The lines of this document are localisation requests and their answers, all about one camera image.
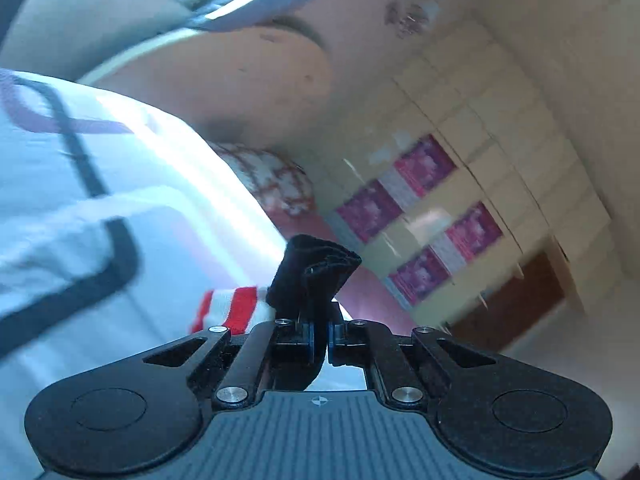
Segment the yellow wall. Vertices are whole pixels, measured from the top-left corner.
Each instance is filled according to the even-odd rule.
[[[640,0],[482,0],[478,15],[542,88],[640,274]]]
[[[475,20],[384,78],[333,126],[288,149],[327,214],[428,133],[458,170],[366,245],[364,265],[385,278],[437,234],[420,226],[427,213],[456,219],[479,200],[505,236],[417,305],[416,322],[454,321],[552,234],[585,307],[620,280],[609,216],[571,142],[538,87]]]

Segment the wooden door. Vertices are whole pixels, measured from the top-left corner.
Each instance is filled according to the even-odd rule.
[[[512,278],[450,327],[451,334],[479,348],[500,351],[564,298],[548,257],[540,253]]]

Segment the circular indent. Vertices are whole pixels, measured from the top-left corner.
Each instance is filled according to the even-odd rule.
[[[146,401],[122,388],[94,390],[78,397],[71,407],[76,422],[88,430],[114,431],[140,420]]]
[[[554,430],[566,419],[564,404],[554,396],[533,390],[506,392],[494,400],[495,418],[523,433]]]

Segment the white wall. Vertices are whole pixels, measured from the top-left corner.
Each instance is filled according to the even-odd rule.
[[[568,377],[599,394],[613,415],[613,435],[598,471],[620,478],[640,462],[640,283],[627,281],[596,314],[568,308],[504,352]]]
[[[535,81],[478,22],[461,22],[362,98],[320,134],[283,142],[314,184],[321,214],[427,134],[459,168],[369,241],[360,251],[364,266],[385,279],[438,233],[424,222],[428,213],[456,219],[480,200],[504,233],[412,310],[417,324],[455,321],[551,235],[571,275],[564,288],[575,289],[585,309],[597,308],[622,279],[609,216],[562,125]]]
[[[482,0],[479,15],[542,86],[640,276],[640,0]]]
[[[188,15],[176,0],[26,0],[0,66],[75,80]]]

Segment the ceiling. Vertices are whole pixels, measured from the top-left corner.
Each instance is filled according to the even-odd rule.
[[[459,20],[476,0],[436,0],[441,10],[433,30],[405,40],[383,23],[389,1],[312,0],[283,20],[305,31],[328,53],[334,88],[325,117],[348,106],[372,79]],[[77,80],[126,48],[179,25],[188,15],[176,0],[26,0],[2,46],[0,65]],[[307,120],[306,128],[296,124],[296,131],[321,119]]]

